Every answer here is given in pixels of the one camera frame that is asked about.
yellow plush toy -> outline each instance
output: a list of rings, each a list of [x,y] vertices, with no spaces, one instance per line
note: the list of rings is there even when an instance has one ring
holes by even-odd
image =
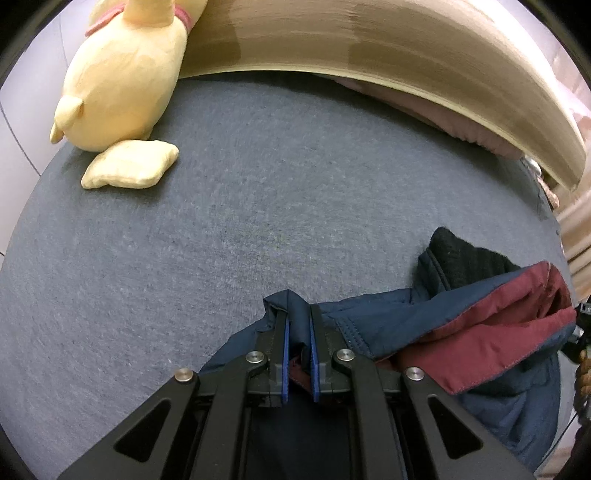
[[[173,94],[187,36],[207,0],[103,0],[66,73],[50,140],[102,152],[85,189],[158,183],[178,148],[148,141]]]

black gripper frame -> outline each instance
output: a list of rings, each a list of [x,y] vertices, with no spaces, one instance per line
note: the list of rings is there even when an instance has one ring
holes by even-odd
[[[350,480],[534,479],[428,375],[411,380],[358,353],[339,359],[342,335],[318,306],[310,314],[310,401],[347,406]],[[187,382],[173,377],[58,480],[244,479],[252,409],[287,400],[288,329],[278,312],[257,339],[259,363],[240,356]]]

gray rug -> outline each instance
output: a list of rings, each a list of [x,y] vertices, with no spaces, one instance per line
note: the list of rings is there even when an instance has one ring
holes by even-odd
[[[144,191],[83,191],[93,155],[62,148],[0,273],[0,423],[40,480],[176,367],[198,370],[262,316],[264,296],[291,288],[314,302],[409,286],[438,226],[568,274],[523,164],[328,80],[183,80],[153,138],[181,154]]]

pink ribbon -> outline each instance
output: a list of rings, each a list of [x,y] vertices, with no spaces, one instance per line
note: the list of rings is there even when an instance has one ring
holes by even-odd
[[[125,10],[125,4],[115,5],[112,8],[109,8],[102,17],[100,17],[95,23],[93,23],[88,29],[86,30],[85,36],[90,37],[94,32],[103,28],[106,24],[108,24],[111,20],[113,20],[117,15],[123,13]],[[183,25],[187,29],[187,33],[191,31],[193,28],[193,22],[191,21],[191,15],[187,13],[187,11],[178,5],[174,6],[174,16],[177,17]]]

black cable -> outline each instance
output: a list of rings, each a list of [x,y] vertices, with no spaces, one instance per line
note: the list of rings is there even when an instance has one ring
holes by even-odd
[[[556,448],[556,446],[560,443],[560,441],[562,440],[562,437],[564,437],[564,434],[566,433],[566,431],[569,429],[569,427],[573,424],[575,418],[577,418],[577,414],[575,413],[573,415],[573,418],[570,419],[569,424],[566,426],[566,428],[563,430],[563,432],[560,434],[560,437],[558,437],[558,440],[556,440],[554,442],[554,444],[552,445],[552,448],[550,450],[548,450],[548,453],[546,453],[546,456],[544,457],[544,459],[540,462],[540,465],[543,465],[544,462],[546,461],[546,459],[550,456],[551,453],[554,453],[554,449]]]

